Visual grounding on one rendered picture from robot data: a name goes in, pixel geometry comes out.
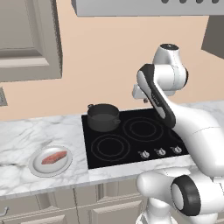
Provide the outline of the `pink frozen meat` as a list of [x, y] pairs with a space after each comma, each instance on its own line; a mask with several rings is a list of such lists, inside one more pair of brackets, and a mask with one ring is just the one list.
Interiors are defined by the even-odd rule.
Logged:
[[41, 164], [42, 165], [54, 164], [54, 163], [58, 162], [59, 160], [61, 160], [62, 158], [64, 158], [66, 155], [67, 155], [67, 151], [66, 150], [55, 152], [52, 155], [44, 158], [42, 160]]

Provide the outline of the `beige base cupboard door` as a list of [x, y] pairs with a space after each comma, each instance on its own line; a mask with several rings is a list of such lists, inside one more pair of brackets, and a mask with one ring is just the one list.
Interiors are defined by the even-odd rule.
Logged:
[[80, 224], [135, 224], [147, 200], [135, 179], [78, 187], [75, 198]]

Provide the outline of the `beige wall cupboard door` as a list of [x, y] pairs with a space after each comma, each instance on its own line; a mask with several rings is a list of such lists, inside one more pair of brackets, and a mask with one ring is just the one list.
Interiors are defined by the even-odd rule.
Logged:
[[0, 82], [62, 77], [56, 0], [0, 0]]

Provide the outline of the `dark grey pot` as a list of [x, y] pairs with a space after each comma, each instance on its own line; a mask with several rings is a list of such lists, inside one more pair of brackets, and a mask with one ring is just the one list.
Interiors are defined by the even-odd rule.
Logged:
[[119, 109], [111, 104], [99, 103], [87, 106], [87, 124], [91, 130], [109, 132], [115, 130], [121, 120]]

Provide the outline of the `beige drawer front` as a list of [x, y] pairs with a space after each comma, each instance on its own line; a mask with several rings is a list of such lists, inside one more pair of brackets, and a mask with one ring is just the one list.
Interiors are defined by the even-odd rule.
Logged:
[[0, 224], [79, 224], [72, 190], [0, 200]]

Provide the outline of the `grey range hood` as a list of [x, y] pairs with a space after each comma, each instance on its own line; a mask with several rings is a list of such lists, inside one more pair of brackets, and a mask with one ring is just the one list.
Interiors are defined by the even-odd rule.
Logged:
[[224, 15], [224, 0], [71, 0], [78, 17]]

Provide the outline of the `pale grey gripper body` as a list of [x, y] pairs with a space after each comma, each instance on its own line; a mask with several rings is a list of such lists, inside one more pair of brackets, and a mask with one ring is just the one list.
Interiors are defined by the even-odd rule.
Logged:
[[135, 84], [133, 87], [132, 96], [134, 99], [137, 99], [137, 100], [148, 99], [146, 94], [142, 91], [142, 89], [137, 84]]

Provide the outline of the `grey wall socket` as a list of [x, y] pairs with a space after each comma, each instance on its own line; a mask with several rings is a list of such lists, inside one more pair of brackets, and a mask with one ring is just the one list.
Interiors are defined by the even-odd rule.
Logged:
[[0, 87], [0, 107], [2, 106], [8, 106], [8, 103], [4, 94], [4, 90], [2, 87]]

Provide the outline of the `grey round plate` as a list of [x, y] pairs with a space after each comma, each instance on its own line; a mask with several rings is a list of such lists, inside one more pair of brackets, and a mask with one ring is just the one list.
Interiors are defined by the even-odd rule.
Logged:
[[[54, 164], [41, 164], [42, 160], [55, 152], [67, 151], [64, 158]], [[37, 150], [31, 155], [29, 169], [32, 174], [41, 177], [49, 178], [64, 172], [72, 163], [73, 155], [69, 149], [64, 146], [47, 146], [41, 150]]]

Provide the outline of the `black hob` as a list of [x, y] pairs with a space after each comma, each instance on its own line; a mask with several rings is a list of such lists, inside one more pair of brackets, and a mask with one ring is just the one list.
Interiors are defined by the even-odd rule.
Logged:
[[[89, 169], [188, 155], [181, 138], [162, 123], [153, 108], [121, 111], [121, 123], [108, 133], [90, 129], [87, 115], [81, 120]], [[172, 151], [176, 146], [182, 149], [179, 155]], [[155, 152], [160, 148], [166, 152], [163, 157]], [[139, 151], [147, 151], [150, 156], [142, 158]]]

